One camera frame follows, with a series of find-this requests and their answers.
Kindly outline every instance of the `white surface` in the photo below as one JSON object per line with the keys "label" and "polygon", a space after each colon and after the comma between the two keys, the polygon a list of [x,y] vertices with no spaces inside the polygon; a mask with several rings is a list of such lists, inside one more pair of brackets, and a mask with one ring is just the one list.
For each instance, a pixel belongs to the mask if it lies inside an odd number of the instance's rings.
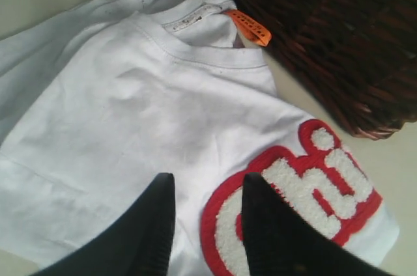
{"label": "white surface", "polygon": [[[72,8],[84,0],[0,0],[0,36],[28,28],[41,20]],[[401,227],[399,240],[382,267],[399,276],[414,275],[417,269],[417,172],[414,170],[417,124],[409,124],[387,141],[355,139],[342,133],[317,102],[276,62],[269,61],[278,93],[287,101],[326,120],[352,148],[375,186],[386,199]],[[6,253],[0,254],[3,276],[26,275],[34,265]]]}

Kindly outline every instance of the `brown wicker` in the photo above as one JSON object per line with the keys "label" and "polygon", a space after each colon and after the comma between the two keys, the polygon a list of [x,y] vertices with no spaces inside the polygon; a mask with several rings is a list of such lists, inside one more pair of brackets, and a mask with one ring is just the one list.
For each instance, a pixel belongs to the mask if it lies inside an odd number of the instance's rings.
{"label": "brown wicker", "polygon": [[236,0],[268,50],[354,136],[417,120],[417,0]]}

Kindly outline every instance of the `clothing label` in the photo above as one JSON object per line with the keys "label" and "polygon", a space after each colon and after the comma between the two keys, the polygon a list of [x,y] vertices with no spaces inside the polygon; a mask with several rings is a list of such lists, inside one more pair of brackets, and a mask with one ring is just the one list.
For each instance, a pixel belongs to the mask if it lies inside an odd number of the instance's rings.
{"label": "clothing label", "polygon": [[232,18],[240,32],[251,42],[265,47],[271,41],[271,32],[247,14],[239,10],[228,10],[225,14]]}
{"label": "clothing label", "polygon": [[320,120],[300,125],[306,155],[273,146],[213,193],[201,218],[201,245],[215,276],[249,276],[240,211],[245,174],[265,180],[315,229],[344,245],[381,205],[381,196],[336,134]]}

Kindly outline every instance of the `white fabric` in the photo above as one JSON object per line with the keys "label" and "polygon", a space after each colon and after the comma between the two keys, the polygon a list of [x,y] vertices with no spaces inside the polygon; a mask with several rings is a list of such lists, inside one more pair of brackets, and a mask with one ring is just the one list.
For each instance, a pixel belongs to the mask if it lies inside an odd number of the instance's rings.
{"label": "white fabric", "polygon": [[81,45],[134,11],[184,0],[92,0],[0,41],[0,144]]}
{"label": "white fabric", "polygon": [[[0,148],[1,247],[51,264],[108,227],[157,173],[171,172],[169,274],[212,275],[199,238],[209,197],[270,146],[304,155],[297,130],[311,119],[277,99],[261,50],[232,48],[236,27],[220,12],[234,7],[187,0],[135,13],[77,50]],[[397,234],[381,214],[385,226],[371,234]],[[361,233],[354,253],[369,249]]]}

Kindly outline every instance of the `red outline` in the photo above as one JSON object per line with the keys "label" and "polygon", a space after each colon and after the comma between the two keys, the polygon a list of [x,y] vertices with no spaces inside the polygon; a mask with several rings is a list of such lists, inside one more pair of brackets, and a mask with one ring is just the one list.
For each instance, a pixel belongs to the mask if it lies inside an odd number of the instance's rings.
{"label": "red outline", "polygon": [[[342,193],[352,193],[352,189],[341,178],[339,173],[333,171],[334,169],[329,169],[324,166],[324,157],[330,150],[321,151],[314,147],[311,134],[319,128],[325,128],[334,136],[334,148],[341,147],[340,139],[329,126],[320,120],[308,120],[301,124],[298,130],[300,143],[308,155],[296,157],[285,147],[273,146],[250,162],[247,169],[229,177],[212,194],[201,216],[200,238],[204,257],[215,276],[233,276],[227,270],[216,248],[216,240],[214,239],[216,233],[216,215],[219,213],[224,201],[242,186],[244,176],[249,172],[261,173],[263,170],[269,168],[277,159],[287,158],[289,165],[296,167],[300,176],[302,176],[307,168],[313,166],[318,167],[326,172],[329,179],[340,188]],[[352,156],[350,154],[348,155],[355,166],[359,168]],[[341,230],[332,240],[339,245],[344,245],[349,240],[350,235],[358,232],[365,225],[366,221],[378,210],[381,202],[381,196],[373,190],[367,201],[357,204],[357,211],[352,219],[339,219],[341,221]]]}

